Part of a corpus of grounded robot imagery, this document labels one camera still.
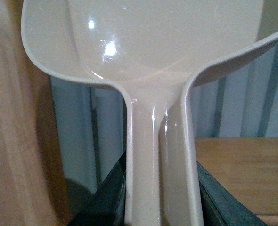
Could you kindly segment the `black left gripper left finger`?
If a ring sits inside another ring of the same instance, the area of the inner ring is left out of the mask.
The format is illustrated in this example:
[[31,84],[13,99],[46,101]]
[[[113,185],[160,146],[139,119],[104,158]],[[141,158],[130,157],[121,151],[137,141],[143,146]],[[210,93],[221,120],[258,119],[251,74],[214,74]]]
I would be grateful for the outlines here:
[[126,152],[114,165],[89,203],[70,222],[72,226],[123,226],[126,196]]

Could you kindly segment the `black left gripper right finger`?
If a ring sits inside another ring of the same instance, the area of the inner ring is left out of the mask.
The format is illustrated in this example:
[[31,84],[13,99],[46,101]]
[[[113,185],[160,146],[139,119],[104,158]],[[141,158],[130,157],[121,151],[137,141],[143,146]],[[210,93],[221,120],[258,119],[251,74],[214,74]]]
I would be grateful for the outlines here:
[[255,214],[231,195],[197,163],[205,226],[265,226]]

